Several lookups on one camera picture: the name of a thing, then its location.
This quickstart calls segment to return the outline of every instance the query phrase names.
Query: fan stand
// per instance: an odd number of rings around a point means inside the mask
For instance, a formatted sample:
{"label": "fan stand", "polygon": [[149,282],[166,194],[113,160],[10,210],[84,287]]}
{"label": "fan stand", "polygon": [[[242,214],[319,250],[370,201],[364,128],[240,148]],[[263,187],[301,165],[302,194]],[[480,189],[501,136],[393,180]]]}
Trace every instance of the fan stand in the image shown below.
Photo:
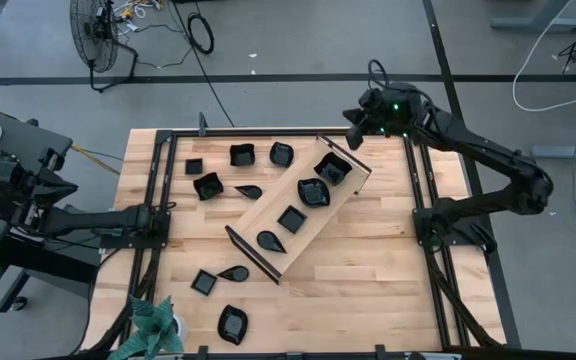
{"label": "fan stand", "polygon": [[137,57],[139,57],[139,54],[137,54],[137,50],[131,48],[128,45],[124,45],[122,43],[120,43],[119,41],[113,40],[113,42],[118,45],[119,47],[122,47],[128,51],[130,51],[130,53],[132,53],[132,66],[130,67],[130,74],[119,80],[116,81],[114,83],[108,84],[106,86],[103,87],[95,87],[95,82],[94,82],[94,77],[93,77],[93,68],[95,67],[95,61],[94,60],[88,60],[88,68],[90,69],[90,87],[95,90],[98,91],[100,94],[104,92],[104,90],[109,89],[115,85],[119,85],[119,84],[124,84],[130,81],[130,79],[132,79],[135,76],[135,66],[137,65]]}

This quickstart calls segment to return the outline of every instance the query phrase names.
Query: wooden tray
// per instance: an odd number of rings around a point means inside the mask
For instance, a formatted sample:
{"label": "wooden tray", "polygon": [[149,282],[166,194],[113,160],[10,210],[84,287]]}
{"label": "wooden tray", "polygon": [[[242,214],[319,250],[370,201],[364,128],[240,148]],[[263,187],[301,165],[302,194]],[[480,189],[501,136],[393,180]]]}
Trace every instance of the wooden tray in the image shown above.
{"label": "wooden tray", "polygon": [[[308,208],[299,199],[297,181],[318,177],[314,167],[329,152],[346,160],[352,170],[337,186],[329,183],[330,205]],[[368,180],[372,170],[325,136],[318,136],[301,156],[255,204],[246,211],[226,232],[232,243],[257,265],[272,281],[279,284],[279,278],[301,254],[308,244],[326,226],[341,206],[353,194],[356,195]],[[291,233],[277,221],[283,212],[293,206],[307,216],[296,234]],[[286,254],[263,249],[257,244],[257,234],[271,231],[281,241]]]}

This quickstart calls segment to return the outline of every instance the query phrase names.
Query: small black dish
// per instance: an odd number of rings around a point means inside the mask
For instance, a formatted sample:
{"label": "small black dish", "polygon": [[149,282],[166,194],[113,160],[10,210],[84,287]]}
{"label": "small black dish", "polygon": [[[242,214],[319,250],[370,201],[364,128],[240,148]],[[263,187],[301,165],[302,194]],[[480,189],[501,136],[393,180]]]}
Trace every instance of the small black dish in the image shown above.
{"label": "small black dish", "polygon": [[308,179],[297,182],[297,193],[304,205],[318,208],[330,205],[330,192],[323,180]]}
{"label": "small black dish", "polygon": [[352,166],[346,160],[335,155],[334,152],[326,154],[321,162],[315,166],[315,172],[328,180],[332,186],[339,185],[350,170],[352,170]]}
{"label": "small black dish", "polygon": [[296,234],[297,230],[299,230],[304,221],[306,221],[306,218],[308,217],[301,211],[295,209],[292,205],[289,205],[286,211],[281,214],[277,222],[288,229],[291,233]]}
{"label": "small black dish", "polygon": [[270,161],[275,165],[290,167],[294,157],[295,150],[290,145],[276,142],[270,148]]}
{"label": "small black dish", "polygon": [[186,160],[186,175],[198,175],[204,172],[204,163],[202,159]]}
{"label": "small black dish", "polygon": [[211,199],[215,195],[224,192],[224,186],[221,181],[219,181],[217,173],[206,174],[206,176],[193,181],[192,184],[201,201]]}
{"label": "small black dish", "polygon": [[255,145],[241,144],[230,146],[230,165],[249,166],[255,163]]}
{"label": "small black dish", "polygon": [[244,194],[249,199],[257,200],[263,194],[261,188],[255,185],[243,185],[243,186],[235,186],[235,189],[240,193]]}
{"label": "small black dish", "polygon": [[219,336],[235,345],[241,344],[248,329],[248,316],[234,306],[226,305],[219,316],[217,332]]}
{"label": "small black dish", "polygon": [[266,250],[284,254],[286,253],[286,249],[284,249],[284,246],[281,244],[281,241],[279,241],[277,235],[271,231],[262,231],[257,234],[257,244]]}
{"label": "small black dish", "polygon": [[216,281],[217,277],[215,275],[199,269],[199,272],[197,273],[195,280],[190,284],[190,287],[208,296]]}
{"label": "small black dish", "polygon": [[245,266],[237,265],[220,272],[217,276],[234,282],[242,282],[248,279],[248,269]]}

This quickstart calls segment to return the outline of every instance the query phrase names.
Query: teardrop-shaped black dish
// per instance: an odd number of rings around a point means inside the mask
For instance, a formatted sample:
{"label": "teardrop-shaped black dish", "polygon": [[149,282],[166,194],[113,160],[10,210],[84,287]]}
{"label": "teardrop-shaped black dish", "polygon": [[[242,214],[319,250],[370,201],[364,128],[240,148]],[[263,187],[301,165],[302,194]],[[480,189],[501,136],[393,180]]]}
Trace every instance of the teardrop-shaped black dish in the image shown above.
{"label": "teardrop-shaped black dish", "polygon": [[352,170],[352,166],[334,152],[326,154],[326,156],[321,159],[321,162],[315,166],[315,172],[322,178],[328,180],[332,186],[339,185],[350,170]]}
{"label": "teardrop-shaped black dish", "polygon": [[246,196],[247,198],[253,200],[259,199],[261,197],[261,194],[263,194],[261,188],[259,188],[259,186],[256,185],[235,186],[235,189],[237,189],[237,191],[239,191],[240,193],[244,194],[244,196]]}
{"label": "teardrop-shaped black dish", "polygon": [[204,201],[213,198],[215,195],[224,192],[224,186],[219,181],[217,173],[206,174],[206,176],[192,182],[199,200]]}
{"label": "teardrop-shaped black dish", "polygon": [[248,269],[245,266],[237,265],[220,272],[217,276],[234,282],[242,282],[248,279]]}
{"label": "teardrop-shaped black dish", "polygon": [[249,166],[255,163],[255,145],[241,144],[230,146],[230,165]]}
{"label": "teardrop-shaped black dish", "polygon": [[263,249],[266,250],[280,252],[284,254],[286,253],[286,249],[284,249],[284,246],[281,245],[281,241],[279,241],[277,235],[273,234],[270,231],[260,232],[257,235],[257,244],[259,244],[259,246],[261,246]]}
{"label": "teardrop-shaped black dish", "polygon": [[248,316],[234,306],[226,305],[219,316],[217,332],[219,336],[235,345],[241,344],[248,329]]}
{"label": "teardrop-shaped black dish", "polygon": [[270,148],[270,161],[278,166],[289,167],[295,157],[292,146],[276,142]]}
{"label": "teardrop-shaped black dish", "polygon": [[326,183],[320,179],[299,180],[297,192],[304,205],[318,208],[330,205],[330,192]]}

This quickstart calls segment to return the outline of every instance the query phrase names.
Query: white cable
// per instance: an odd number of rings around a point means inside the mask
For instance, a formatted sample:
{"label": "white cable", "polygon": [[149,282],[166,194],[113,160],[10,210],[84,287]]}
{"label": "white cable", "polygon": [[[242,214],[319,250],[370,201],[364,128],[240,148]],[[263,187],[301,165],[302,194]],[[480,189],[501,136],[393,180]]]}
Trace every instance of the white cable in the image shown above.
{"label": "white cable", "polygon": [[512,81],[512,99],[515,101],[515,105],[517,105],[518,108],[520,108],[521,110],[524,111],[528,111],[528,112],[542,112],[542,111],[548,111],[548,110],[552,110],[552,109],[556,109],[556,108],[560,108],[563,106],[568,106],[568,105],[572,105],[576,103],[576,100],[571,100],[565,103],[561,103],[561,104],[557,104],[557,105],[552,105],[552,106],[548,106],[545,108],[536,108],[536,109],[531,109],[531,108],[527,108],[523,105],[521,105],[519,103],[519,101],[517,101],[517,79],[519,78],[519,75],[521,75],[521,73],[524,71],[524,69],[526,68],[526,65],[528,65],[528,62],[530,61],[530,58],[532,57],[532,54],[535,52],[535,49],[537,48],[537,46],[539,45],[539,42],[541,41],[541,39],[544,37],[544,35],[546,35],[546,33],[548,32],[548,30],[550,30],[550,28],[552,27],[552,25],[555,23],[555,21],[561,16],[561,14],[563,14],[564,10],[566,10],[566,8],[568,7],[568,5],[570,5],[570,3],[572,3],[573,0],[568,1],[568,3],[561,9],[561,11],[559,11],[559,14],[555,15],[554,18],[552,18],[552,20],[550,21],[550,24],[548,24],[548,26],[546,27],[546,29],[544,29],[544,32],[541,33],[541,35],[539,36],[539,38],[537,38],[537,41],[535,42],[535,45],[533,45],[532,50],[530,50],[530,53],[528,53],[528,57],[526,58],[526,61],[524,62],[524,65],[521,67],[521,69],[519,69],[519,72],[517,73],[517,75],[515,76],[515,79]]}

